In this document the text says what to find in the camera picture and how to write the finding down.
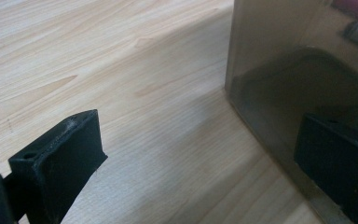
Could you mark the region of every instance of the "screw hole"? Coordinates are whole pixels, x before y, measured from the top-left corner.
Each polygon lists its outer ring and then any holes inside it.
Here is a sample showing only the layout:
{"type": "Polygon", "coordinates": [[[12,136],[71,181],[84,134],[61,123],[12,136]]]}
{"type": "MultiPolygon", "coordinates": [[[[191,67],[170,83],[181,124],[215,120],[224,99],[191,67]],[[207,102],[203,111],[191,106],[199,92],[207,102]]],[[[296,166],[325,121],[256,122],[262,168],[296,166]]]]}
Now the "screw hole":
{"type": "Polygon", "coordinates": [[[35,156],[36,156],[36,153],[34,153],[34,152],[29,152],[29,153],[26,153],[26,154],[24,155],[24,159],[30,160],[30,159],[32,159],[32,158],[35,157],[35,156]]]}

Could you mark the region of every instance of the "wooden table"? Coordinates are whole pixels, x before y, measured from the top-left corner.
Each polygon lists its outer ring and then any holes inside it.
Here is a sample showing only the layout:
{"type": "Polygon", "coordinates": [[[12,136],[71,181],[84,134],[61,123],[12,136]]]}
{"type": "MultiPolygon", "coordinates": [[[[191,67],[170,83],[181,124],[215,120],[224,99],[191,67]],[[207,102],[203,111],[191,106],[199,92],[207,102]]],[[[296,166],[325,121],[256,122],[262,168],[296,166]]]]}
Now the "wooden table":
{"type": "Polygon", "coordinates": [[[96,108],[109,159],[63,223],[319,223],[227,101],[232,9],[0,0],[0,173],[96,108]]]}

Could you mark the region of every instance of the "table surface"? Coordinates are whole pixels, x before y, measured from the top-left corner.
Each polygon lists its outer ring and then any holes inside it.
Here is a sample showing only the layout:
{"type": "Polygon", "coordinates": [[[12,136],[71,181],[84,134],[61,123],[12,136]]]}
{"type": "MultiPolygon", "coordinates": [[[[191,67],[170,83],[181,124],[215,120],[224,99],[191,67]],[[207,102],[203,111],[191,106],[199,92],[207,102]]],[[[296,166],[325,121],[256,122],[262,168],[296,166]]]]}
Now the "table surface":
{"type": "Polygon", "coordinates": [[[320,223],[227,101],[232,9],[0,0],[0,173],[62,119],[98,109],[109,159],[63,223],[320,223]]]}

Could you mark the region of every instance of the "light wood grain surface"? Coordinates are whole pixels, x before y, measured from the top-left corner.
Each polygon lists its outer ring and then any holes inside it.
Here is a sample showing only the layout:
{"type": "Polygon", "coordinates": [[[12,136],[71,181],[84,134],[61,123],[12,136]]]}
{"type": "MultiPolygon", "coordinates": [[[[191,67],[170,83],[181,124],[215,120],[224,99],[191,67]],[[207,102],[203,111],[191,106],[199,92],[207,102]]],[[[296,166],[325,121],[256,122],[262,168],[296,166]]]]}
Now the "light wood grain surface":
{"type": "Polygon", "coordinates": [[[232,9],[0,1],[0,173],[95,108],[109,159],[63,223],[320,223],[227,101],[232,9]]]}

